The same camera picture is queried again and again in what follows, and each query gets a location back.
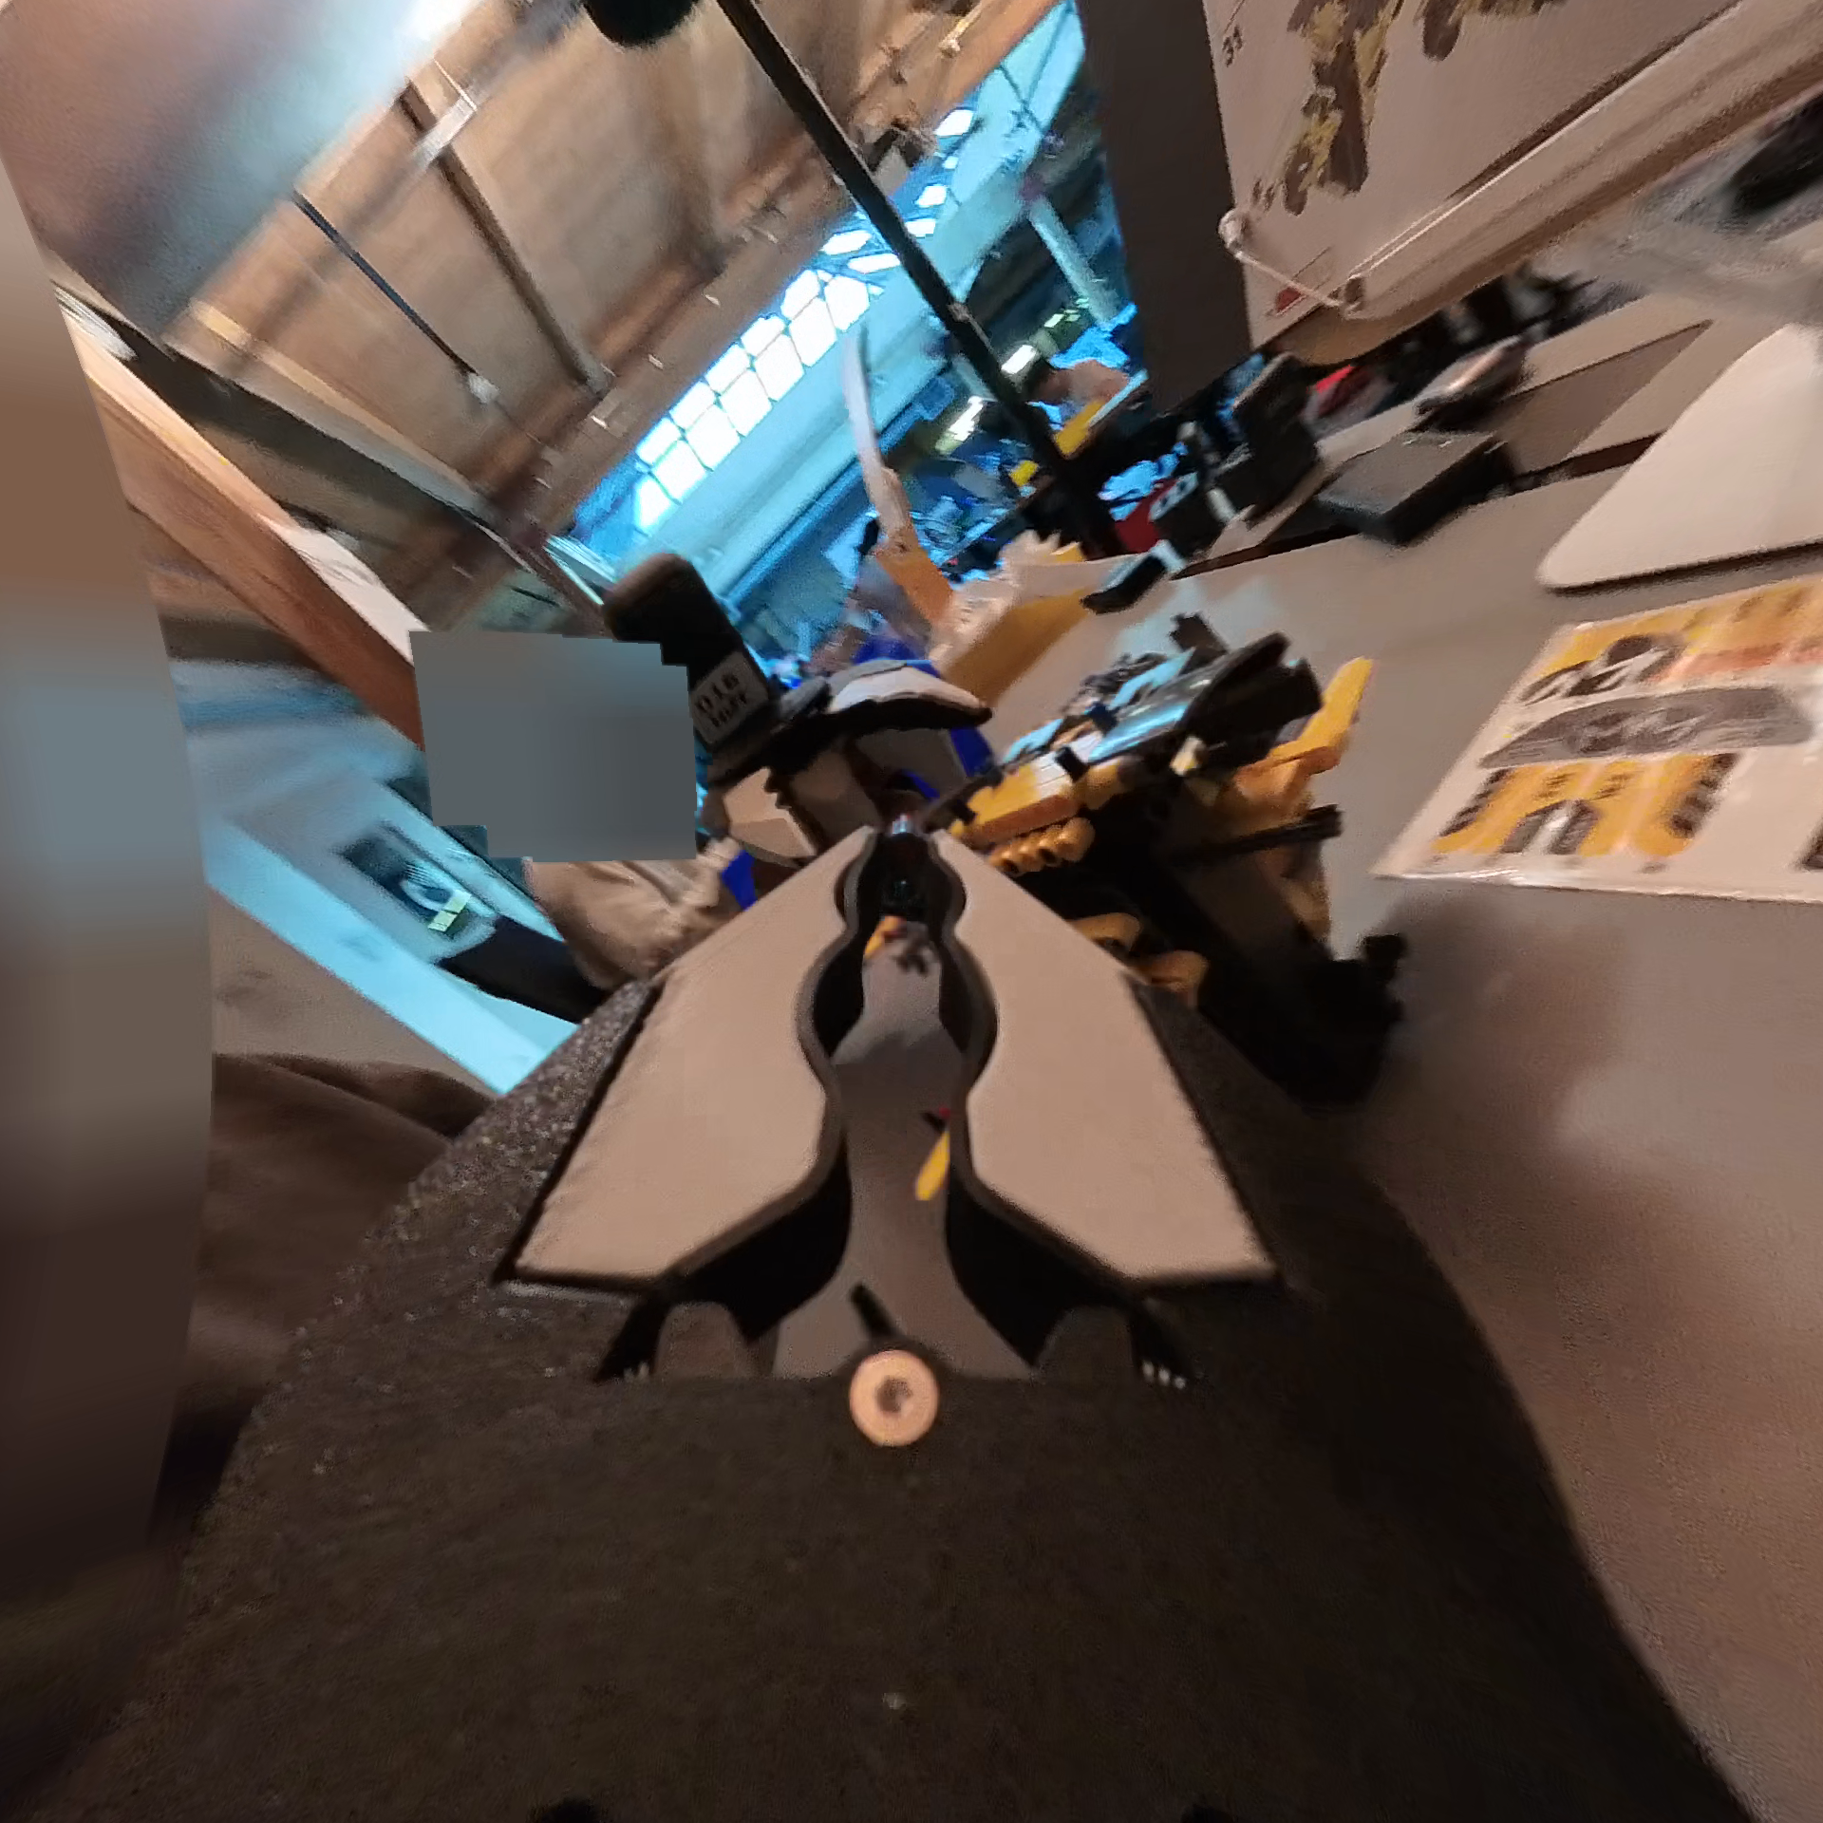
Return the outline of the black metal pole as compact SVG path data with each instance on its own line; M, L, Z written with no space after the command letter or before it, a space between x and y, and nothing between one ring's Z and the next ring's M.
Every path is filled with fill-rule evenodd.
M761 5L719 0L715 7L735 28L739 41L757 54L761 71L788 100L796 121L805 127L814 151L878 226L882 243L902 256L903 277L917 286L929 312L950 332L969 375L1015 418L1021 442L1035 449L1040 478L1049 482L1049 500L1057 500L1059 526L1072 531L1091 558L1114 558L1122 545L1108 513L1108 500L1091 482L1083 482L1078 460L1063 457L1059 442L1053 436L1040 409L1021 395L1018 379L1005 375L998 349L978 329L969 310L950 293L922 243L908 229L892 194L882 189L864 151L852 143L843 117L818 93L805 67L788 52L782 35L767 24Z

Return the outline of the black power bank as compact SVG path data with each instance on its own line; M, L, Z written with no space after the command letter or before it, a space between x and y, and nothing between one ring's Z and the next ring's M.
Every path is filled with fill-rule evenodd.
M1409 430L1349 457L1315 509L1349 534L1405 548L1513 482L1508 445L1484 430Z

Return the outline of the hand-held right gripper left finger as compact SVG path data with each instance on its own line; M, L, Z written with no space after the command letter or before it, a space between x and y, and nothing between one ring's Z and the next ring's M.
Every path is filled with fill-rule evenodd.
M882 833L848 833L652 981L512 1280L680 1281L830 1182L832 1053L861 1009L861 880L878 843Z

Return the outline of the black charger box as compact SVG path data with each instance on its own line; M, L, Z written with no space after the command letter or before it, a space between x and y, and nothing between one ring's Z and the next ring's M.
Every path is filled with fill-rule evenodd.
M1312 370L1289 350L1269 358L1231 397L1235 455L1225 464L1221 488L1241 513L1278 509L1318 470L1308 401Z

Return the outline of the yellow toy brick robot model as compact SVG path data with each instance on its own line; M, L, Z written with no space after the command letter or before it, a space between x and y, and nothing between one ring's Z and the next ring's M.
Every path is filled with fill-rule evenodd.
M1401 1018L1401 937L1333 947L1325 850L1374 659L1331 680L1285 632L1203 615L1083 676L1063 708L922 813L1203 1013L1308 1105L1349 1105Z

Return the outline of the person's brown clothing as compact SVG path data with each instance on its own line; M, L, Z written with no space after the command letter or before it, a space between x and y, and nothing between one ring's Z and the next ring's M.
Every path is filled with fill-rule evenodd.
M294 1333L491 1103L473 1083L409 1064L216 1056L196 1294L157 1530L184 1530L213 1499Z

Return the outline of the white book stand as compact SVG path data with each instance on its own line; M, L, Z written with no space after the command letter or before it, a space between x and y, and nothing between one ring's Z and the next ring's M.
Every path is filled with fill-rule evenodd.
M1737 0L1481 189L1383 246L1324 312L1265 345L1363 350L1543 251L1654 297L1760 320L1624 482L1543 558L1538 584L1585 589L1821 548L1821 243L1727 229L1694 178L1754 127L1821 100L1823 7Z

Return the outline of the small silver device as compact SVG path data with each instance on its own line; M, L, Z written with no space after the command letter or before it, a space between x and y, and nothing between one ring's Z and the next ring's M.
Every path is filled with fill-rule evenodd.
M1473 422L1508 397L1530 368L1530 345L1524 335L1494 338L1469 350L1439 370L1417 397L1424 422Z

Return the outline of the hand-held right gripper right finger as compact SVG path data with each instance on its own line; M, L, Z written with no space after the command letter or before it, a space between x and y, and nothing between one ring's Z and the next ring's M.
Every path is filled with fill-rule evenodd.
M963 1289L1277 1281L1127 966L950 833L922 837L922 880L963 1061L942 1193Z

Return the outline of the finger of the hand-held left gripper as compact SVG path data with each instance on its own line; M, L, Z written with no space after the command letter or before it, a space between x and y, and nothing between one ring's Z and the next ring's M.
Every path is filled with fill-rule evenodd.
M830 718L843 731L981 727L989 702L922 666L861 666L832 676Z

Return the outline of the instruction booklet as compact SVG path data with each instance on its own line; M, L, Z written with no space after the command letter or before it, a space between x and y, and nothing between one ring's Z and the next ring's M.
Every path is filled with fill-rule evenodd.
M1681 41L1722 0L1211 0L1260 338Z

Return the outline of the yellow grey sticker sheet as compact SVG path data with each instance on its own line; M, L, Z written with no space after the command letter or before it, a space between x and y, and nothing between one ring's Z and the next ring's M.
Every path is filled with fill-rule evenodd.
M1554 628L1383 880L1823 899L1823 584Z

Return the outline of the dark grey board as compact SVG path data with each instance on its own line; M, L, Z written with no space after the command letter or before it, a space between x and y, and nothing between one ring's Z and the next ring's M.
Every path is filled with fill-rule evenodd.
M1149 370L1205 382L1255 349L1243 271L1221 239L1235 192L1205 5L1078 10Z

